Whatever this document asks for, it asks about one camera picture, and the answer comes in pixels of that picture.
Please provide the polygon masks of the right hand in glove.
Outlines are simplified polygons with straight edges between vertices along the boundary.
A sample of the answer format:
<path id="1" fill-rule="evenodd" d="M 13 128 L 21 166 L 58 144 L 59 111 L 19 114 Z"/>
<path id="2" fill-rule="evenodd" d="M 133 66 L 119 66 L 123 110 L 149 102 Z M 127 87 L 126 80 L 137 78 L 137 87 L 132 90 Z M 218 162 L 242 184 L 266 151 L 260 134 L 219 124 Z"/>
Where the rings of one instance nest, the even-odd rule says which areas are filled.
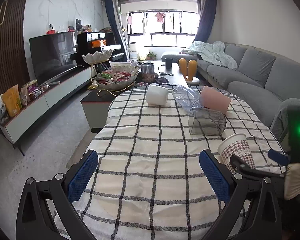
<path id="1" fill-rule="evenodd" d="M 293 199 L 300 194 L 300 163 L 288 164 L 285 183 L 284 198 L 285 200 Z"/>

